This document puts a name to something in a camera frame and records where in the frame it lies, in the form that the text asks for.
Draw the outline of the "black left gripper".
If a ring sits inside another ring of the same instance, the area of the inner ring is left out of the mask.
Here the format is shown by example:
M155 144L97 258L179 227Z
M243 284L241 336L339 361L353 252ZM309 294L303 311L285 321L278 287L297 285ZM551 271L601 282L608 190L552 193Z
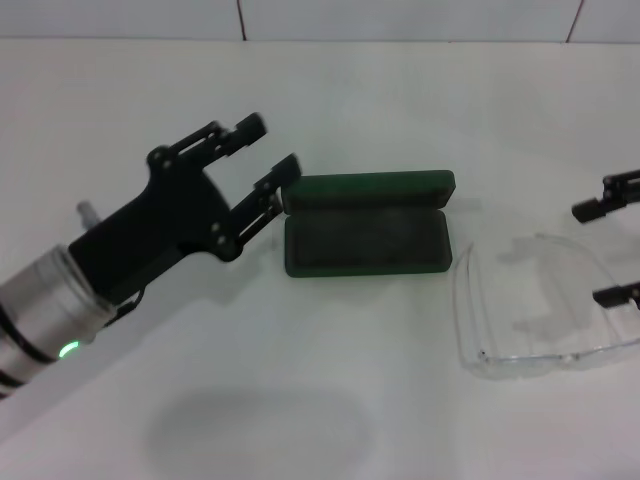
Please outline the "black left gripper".
M213 121L153 150L142 193L69 246L95 293L117 305L193 253L237 258L284 211L278 191L300 179L298 159L290 154L278 162L231 211L203 168L266 133L261 115L252 113L232 129Z

